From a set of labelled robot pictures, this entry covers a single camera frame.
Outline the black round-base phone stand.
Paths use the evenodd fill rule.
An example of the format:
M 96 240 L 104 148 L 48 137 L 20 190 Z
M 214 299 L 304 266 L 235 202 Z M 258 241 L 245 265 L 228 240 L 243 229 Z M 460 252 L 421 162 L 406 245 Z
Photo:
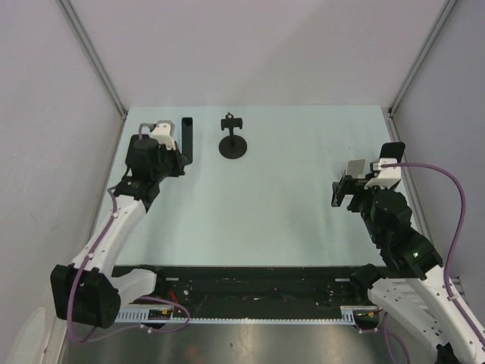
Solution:
M 221 130 L 229 130 L 229 135 L 225 136 L 219 142 L 219 153 L 227 159 L 238 159 L 243 157 L 247 152 L 247 142 L 240 136 L 236 135 L 234 130 L 243 128 L 243 119 L 235 117 L 232 113 L 227 112 L 225 117 L 221 119 Z

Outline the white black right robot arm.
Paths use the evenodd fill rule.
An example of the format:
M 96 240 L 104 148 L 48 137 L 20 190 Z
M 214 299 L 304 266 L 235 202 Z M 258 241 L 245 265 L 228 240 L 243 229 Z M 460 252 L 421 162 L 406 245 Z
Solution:
M 401 169 L 387 165 L 364 177 L 344 174 L 332 184 L 333 207 L 345 196 L 347 209 L 358 213 L 385 266 L 421 298 L 419 306 L 402 294 L 391 278 L 367 264 L 355 273 L 350 297 L 383 308 L 416 339 L 426 344 L 437 363 L 482 363 L 484 327 L 445 276 L 434 245 L 411 225 L 411 208 L 397 191 Z

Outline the black smartphone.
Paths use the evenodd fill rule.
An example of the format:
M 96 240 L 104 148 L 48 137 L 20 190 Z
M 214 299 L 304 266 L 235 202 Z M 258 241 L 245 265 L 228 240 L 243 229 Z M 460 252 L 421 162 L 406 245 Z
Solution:
M 191 117 L 181 119 L 181 140 L 184 163 L 190 165 L 193 162 L 193 119 Z

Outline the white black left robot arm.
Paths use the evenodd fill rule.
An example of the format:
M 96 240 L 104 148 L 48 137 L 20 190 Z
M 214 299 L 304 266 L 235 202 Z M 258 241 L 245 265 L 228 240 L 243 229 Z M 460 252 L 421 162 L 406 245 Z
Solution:
M 167 295 L 155 272 L 135 268 L 115 278 L 114 265 L 133 229 L 160 193 L 161 182 L 184 174 L 186 160 L 163 123 L 149 134 L 134 134 L 125 159 L 127 170 L 110 193 L 112 207 L 104 224 L 69 265 L 56 265 L 50 281 L 56 316 L 98 328 L 113 325 L 119 311 L 145 297 L 151 303 Z

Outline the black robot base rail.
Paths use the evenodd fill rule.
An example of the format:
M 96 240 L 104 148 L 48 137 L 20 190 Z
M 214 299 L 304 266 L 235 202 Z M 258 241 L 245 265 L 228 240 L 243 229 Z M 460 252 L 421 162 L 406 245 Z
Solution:
M 153 297 L 172 299 L 194 320 L 339 319 L 348 309 L 375 319 L 382 310 L 355 289 L 355 268 L 155 266 Z

